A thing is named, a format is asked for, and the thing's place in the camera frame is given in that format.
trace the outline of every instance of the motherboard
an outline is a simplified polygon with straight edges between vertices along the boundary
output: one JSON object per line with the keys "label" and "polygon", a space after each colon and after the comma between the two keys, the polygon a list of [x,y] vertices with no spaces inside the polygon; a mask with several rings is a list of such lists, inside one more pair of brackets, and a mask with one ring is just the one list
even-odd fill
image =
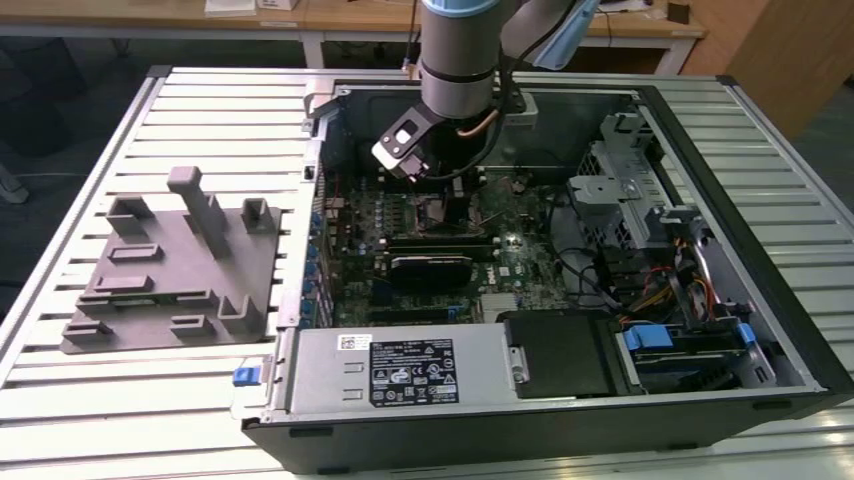
{"label": "motherboard", "polygon": [[[485,171],[479,182],[467,220],[454,224],[431,215],[442,202],[439,195],[387,192],[365,179],[346,190],[330,182],[327,191],[337,192],[327,202],[330,243],[339,265],[337,327],[481,323],[495,319],[491,305],[502,311],[570,305],[572,294],[544,231],[554,187],[534,186],[525,175],[509,172]],[[459,288],[401,289],[390,280],[390,246],[403,244],[399,256],[409,241],[431,240],[441,240],[437,249],[443,253],[478,259],[470,278]]]}

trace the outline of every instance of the metal bracket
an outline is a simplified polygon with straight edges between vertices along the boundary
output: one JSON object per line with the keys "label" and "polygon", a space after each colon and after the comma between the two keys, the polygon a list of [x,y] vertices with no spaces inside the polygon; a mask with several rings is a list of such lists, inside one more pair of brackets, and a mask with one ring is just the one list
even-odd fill
{"label": "metal bracket", "polygon": [[514,383],[526,383],[532,380],[532,373],[529,372],[529,362],[525,359],[523,347],[510,347],[510,374],[513,376]]}
{"label": "metal bracket", "polygon": [[335,81],[331,78],[311,77],[306,82],[306,96],[303,97],[306,117],[319,118],[337,108]]}
{"label": "metal bracket", "polygon": [[398,178],[417,181],[430,168],[421,158],[419,143],[433,128],[445,121],[419,103],[411,107],[381,136],[371,154]]}
{"label": "metal bracket", "polygon": [[522,92],[522,95],[514,97],[511,101],[517,102],[522,111],[507,113],[505,127],[530,127],[533,129],[537,126],[537,116],[540,115],[534,95],[529,92]]}
{"label": "metal bracket", "polygon": [[688,225],[701,217],[700,209],[685,205],[680,205],[673,208],[657,207],[653,209],[653,213],[658,215],[660,222],[665,224]]}
{"label": "metal bracket", "polygon": [[602,175],[581,175],[570,178],[576,198],[589,205],[613,205],[624,200],[642,198],[634,180],[621,180]]}

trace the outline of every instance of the white sticker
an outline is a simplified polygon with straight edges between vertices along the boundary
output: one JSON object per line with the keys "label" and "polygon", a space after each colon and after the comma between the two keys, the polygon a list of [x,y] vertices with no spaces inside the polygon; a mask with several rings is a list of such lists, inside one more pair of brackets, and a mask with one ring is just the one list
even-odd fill
{"label": "white sticker", "polygon": [[261,22],[262,27],[297,28],[297,22]]}
{"label": "white sticker", "polygon": [[374,335],[339,335],[338,336],[338,349],[339,350],[370,350],[371,340]]}

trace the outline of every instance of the red wire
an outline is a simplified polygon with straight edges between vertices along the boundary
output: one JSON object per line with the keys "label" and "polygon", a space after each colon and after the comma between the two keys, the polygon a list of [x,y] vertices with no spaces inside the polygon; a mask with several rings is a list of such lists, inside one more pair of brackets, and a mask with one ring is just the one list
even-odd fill
{"label": "red wire", "polygon": [[670,267],[656,267],[648,272],[646,277],[644,278],[644,296],[645,297],[646,297],[646,292],[650,290],[650,281],[653,280],[653,274],[656,272],[666,272],[669,270],[673,270],[673,269]]}

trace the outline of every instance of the wires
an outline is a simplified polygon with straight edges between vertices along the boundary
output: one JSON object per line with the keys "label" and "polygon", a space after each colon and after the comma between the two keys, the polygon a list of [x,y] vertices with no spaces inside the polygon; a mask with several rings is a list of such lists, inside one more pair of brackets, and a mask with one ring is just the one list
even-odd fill
{"label": "wires", "polygon": [[[578,277],[578,292],[576,293],[576,296],[578,297],[578,302],[581,302],[581,298],[582,298],[582,297],[588,297],[588,296],[590,296],[590,297],[598,297],[598,296],[600,296],[600,295],[598,295],[598,294],[596,294],[596,293],[586,293],[586,292],[585,292],[585,280],[584,280],[584,278],[585,278],[585,273],[588,272],[588,270],[594,270],[596,268],[597,268],[597,266],[596,266],[596,265],[593,265],[593,264],[590,264],[590,265],[588,265],[585,268],[582,268],[582,272],[581,272],[581,273],[582,273],[582,275],[581,275],[581,277]],[[576,308],[590,308],[590,309],[598,309],[598,308],[602,308],[602,307],[605,307],[605,306],[606,306],[605,302],[602,302],[602,303],[601,303],[601,304],[598,304],[598,305],[582,305],[581,303],[577,303]]]}
{"label": "wires", "polygon": [[561,266],[564,267],[564,269],[570,272],[578,279],[581,282],[585,282],[588,285],[590,285],[593,287],[594,292],[597,292],[597,294],[600,295],[600,297],[602,297],[602,301],[604,301],[604,306],[609,307],[609,309],[616,312],[616,313],[621,313],[625,317],[632,317],[634,315],[634,312],[632,310],[628,310],[617,300],[614,300],[614,297],[612,297],[612,295],[609,294],[609,292],[606,292],[602,287],[600,286],[600,284],[597,282],[594,282],[590,278],[588,278],[582,272],[573,267],[573,265],[570,265],[566,260],[564,260],[564,257],[561,257],[561,255],[557,254],[556,252],[556,258],[558,259],[558,262],[561,262]]}
{"label": "wires", "polygon": [[653,274],[656,272],[668,272],[673,270],[670,267],[656,267],[654,269],[652,269],[648,274],[646,277],[644,277],[644,295],[646,296],[646,293],[650,289],[650,282],[653,280]]}
{"label": "wires", "polygon": [[461,138],[477,137],[478,135],[481,135],[481,133],[483,133],[483,130],[487,129],[487,127],[495,121],[499,115],[501,113],[498,109],[493,110],[490,114],[486,116],[486,118],[483,119],[483,121],[471,130],[458,129],[457,135],[459,135]]}
{"label": "wires", "polygon": [[[629,307],[629,310],[633,313],[641,312],[645,308],[652,307],[660,303],[669,301],[673,298],[673,289],[670,286],[662,288],[658,292],[656,292],[652,296],[642,298],[634,305]],[[632,320],[630,315],[624,315],[620,318],[620,323],[626,324]]]}
{"label": "wires", "polygon": [[561,251],[558,252],[558,255],[564,255],[566,252],[573,252],[573,251],[584,253],[585,255],[590,255],[592,257],[596,257],[598,255],[597,252],[588,247],[566,247],[561,249]]}
{"label": "wires", "polygon": [[692,282],[692,285],[700,285],[700,287],[702,288],[704,301],[706,302],[706,313],[709,314],[709,320],[716,320],[716,314],[712,311],[712,306],[714,305],[714,301],[716,301],[712,286],[709,285],[706,280],[704,280],[704,278],[701,278],[700,276],[694,277],[694,281]]}
{"label": "wires", "polygon": [[[502,97],[510,97],[510,93],[507,93],[509,89],[510,89],[510,85],[507,85],[507,74],[505,73],[505,69],[502,68],[505,65],[505,52],[499,46],[498,48],[498,70],[499,70],[499,76],[501,76],[501,88],[502,88]],[[502,134],[502,128],[505,127],[505,114],[502,112],[502,106],[503,106],[505,101],[502,100],[502,103],[499,105],[499,113],[498,116],[495,117],[495,126],[493,127],[493,130],[490,132],[490,136],[486,140],[486,145],[483,145],[483,148],[481,149],[481,151],[475,154],[475,156],[471,158],[471,161],[469,162],[469,164],[466,164],[466,166],[463,168],[461,168],[459,170],[455,170],[454,172],[449,173],[447,175],[439,175],[439,176],[425,176],[422,177],[423,180],[433,180],[434,182],[442,182],[442,181],[447,181],[447,180],[454,180],[457,177],[459,177],[461,175],[463,175],[469,170],[471,170],[482,161],[483,159],[490,155],[490,153],[493,152],[493,149],[495,148],[495,144],[498,143],[498,137]]]}
{"label": "wires", "polygon": [[491,119],[493,113],[490,113],[490,115],[486,116],[486,118],[483,119],[481,124],[478,126],[475,126],[474,129],[471,129],[469,131],[469,132],[474,132],[473,136],[475,136],[483,130],[486,130],[486,128],[490,126],[490,124],[493,124],[494,126],[493,126],[493,132],[490,134],[490,137],[487,138],[487,141],[486,141],[486,144],[483,145],[483,148],[481,149],[478,154],[473,157],[471,161],[469,162],[469,164],[463,168],[461,168],[459,170],[449,173],[447,175],[441,175],[441,176],[435,176],[435,177],[434,176],[425,176],[425,177],[422,177],[425,180],[433,180],[433,181],[454,180],[457,177],[463,175],[469,170],[471,170],[486,159],[486,157],[493,152],[493,149],[495,148],[495,144],[498,143],[498,137],[501,136],[501,133],[502,133],[502,128],[505,127],[505,117],[507,116],[507,104],[509,104],[509,101],[510,101],[510,91],[513,90],[513,86],[511,86],[511,83],[513,83],[513,72],[517,70],[517,68],[519,68],[519,65],[525,61],[525,58],[532,54],[532,52],[534,52],[534,50],[537,50],[540,48],[540,46],[546,42],[546,40],[549,40],[549,38],[552,38],[552,36],[556,34],[558,29],[564,25],[564,22],[566,22],[566,19],[569,18],[570,13],[573,13],[573,9],[576,8],[576,4],[577,3],[578,3],[578,0],[573,0],[573,2],[568,5],[566,10],[561,14],[561,18],[558,19],[558,21],[556,22],[553,27],[534,41],[534,43],[532,43],[529,48],[525,49],[525,51],[522,52],[522,55],[519,55],[519,57],[517,57],[515,61],[510,64],[510,68],[507,68],[507,69],[503,68],[505,52],[503,52],[503,49],[502,49],[502,47],[499,45],[499,48],[498,48],[498,75],[499,75],[499,81],[501,81],[501,97],[499,97],[497,113],[495,113],[494,119]]}
{"label": "wires", "polygon": [[612,48],[612,45],[614,44],[614,35],[612,33],[612,14],[601,8],[597,8],[597,11],[605,14],[605,23],[609,26],[609,48]]}
{"label": "wires", "polygon": [[410,36],[406,40],[406,54],[403,55],[403,70],[410,69],[410,55],[413,53],[413,36],[415,35],[415,12],[418,12],[418,0],[413,0],[413,14],[410,15]]}

